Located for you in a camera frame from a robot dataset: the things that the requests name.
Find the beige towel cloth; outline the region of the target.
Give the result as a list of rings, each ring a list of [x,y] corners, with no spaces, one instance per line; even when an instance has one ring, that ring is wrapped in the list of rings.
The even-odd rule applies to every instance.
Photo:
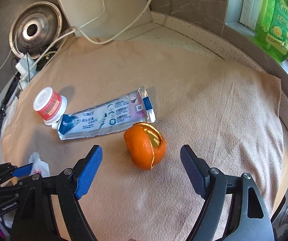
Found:
[[[46,87],[67,98],[68,114],[145,87],[165,157],[151,170],[137,169],[121,132],[60,140],[33,109]],[[96,238],[185,240],[204,202],[180,160],[185,144],[227,175],[251,174],[273,213],[283,166],[280,101],[279,78],[238,63],[158,43],[99,46],[73,37],[20,94],[1,147],[17,166],[37,152],[56,175],[100,145],[103,160],[80,200]]]

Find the green dish soap bottle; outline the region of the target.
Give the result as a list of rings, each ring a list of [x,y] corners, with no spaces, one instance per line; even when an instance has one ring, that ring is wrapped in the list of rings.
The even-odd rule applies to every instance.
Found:
[[[288,0],[261,0],[255,42],[278,62],[288,57]]]

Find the steel pot lid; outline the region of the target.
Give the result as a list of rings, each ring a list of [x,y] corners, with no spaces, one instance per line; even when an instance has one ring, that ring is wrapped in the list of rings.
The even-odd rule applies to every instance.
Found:
[[[26,6],[10,28],[12,53],[20,58],[28,52],[32,59],[37,59],[41,55],[41,48],[59,37],[62,22],[60,9],[52,2],[40,1]]]

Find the white printed plastic bag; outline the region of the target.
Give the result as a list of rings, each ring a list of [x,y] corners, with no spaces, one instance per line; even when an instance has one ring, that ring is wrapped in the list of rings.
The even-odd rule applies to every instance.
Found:
[[[48,163],[41,160],[37,152],[33,152],[29,158],[29,164],[32,164],[30,176],[40,174],[42,177],[49,177],[50,170]]]

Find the white charger plug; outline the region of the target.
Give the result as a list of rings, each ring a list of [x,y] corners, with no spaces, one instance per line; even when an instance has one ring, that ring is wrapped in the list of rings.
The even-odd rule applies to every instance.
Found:
[[[35,61],[26,53],[16,64],[15,68],[20,73],[20,79],[30,81],[36,73]]]

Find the flattened toothpaste tube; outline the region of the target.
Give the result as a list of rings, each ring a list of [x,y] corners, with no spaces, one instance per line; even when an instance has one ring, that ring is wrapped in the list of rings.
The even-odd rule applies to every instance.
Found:
[[[64,114],[53,126],[60,140],[93,138],[122,132],[136,123],[152,124],[155,111],[145,87],[73,114]]]

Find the red white yogurt cup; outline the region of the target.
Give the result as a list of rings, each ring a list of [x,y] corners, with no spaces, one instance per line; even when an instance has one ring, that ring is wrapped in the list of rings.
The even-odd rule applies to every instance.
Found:
[[[66,97],[58,94],[53,88],[42,89],[33,102],[34,111],[42,118],[46,126],[57,123],[67,108]]]

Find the peeled orange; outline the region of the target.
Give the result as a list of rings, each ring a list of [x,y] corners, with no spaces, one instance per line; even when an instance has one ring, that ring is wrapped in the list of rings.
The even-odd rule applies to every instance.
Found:
[[[134,166],[141,170],[151,170],[166,154],[166,141],[151,124],[134,124],[125,131],[124,140]]]

